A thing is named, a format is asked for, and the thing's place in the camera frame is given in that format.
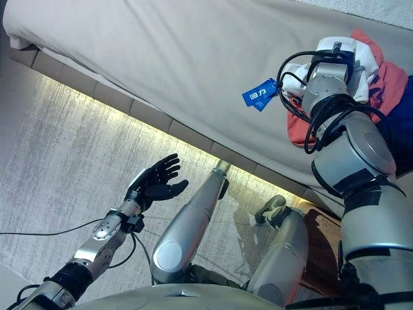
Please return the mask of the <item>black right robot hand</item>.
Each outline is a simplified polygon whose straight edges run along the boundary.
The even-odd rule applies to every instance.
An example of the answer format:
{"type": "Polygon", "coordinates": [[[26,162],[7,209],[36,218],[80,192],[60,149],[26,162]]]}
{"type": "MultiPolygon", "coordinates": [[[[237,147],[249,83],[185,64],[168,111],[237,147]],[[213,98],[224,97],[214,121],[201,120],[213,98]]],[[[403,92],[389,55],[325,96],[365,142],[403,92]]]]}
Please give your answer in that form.
{"type": "Polygon", "coordinates": [[[322,62],[353,65],[356,41],[349,37],[325,37],[318,43],[316,52],[322,62]]]}

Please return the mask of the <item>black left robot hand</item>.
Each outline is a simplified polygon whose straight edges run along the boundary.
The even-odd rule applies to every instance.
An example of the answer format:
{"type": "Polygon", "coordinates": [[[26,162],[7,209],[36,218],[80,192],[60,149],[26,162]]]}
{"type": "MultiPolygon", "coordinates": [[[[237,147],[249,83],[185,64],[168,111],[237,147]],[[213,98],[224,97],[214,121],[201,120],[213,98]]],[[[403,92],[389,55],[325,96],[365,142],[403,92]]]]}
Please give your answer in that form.
{"type": "Polygon", "coordinates": [[[178,177],[180,159],[176,153],[159,160],[153,166],[144,169],[129,186],[124,201],[136,202],[141,212],[147,211],[153,202],[170,200],[180,195],[188,186],[188,180],[169,183],[178,177]]]}

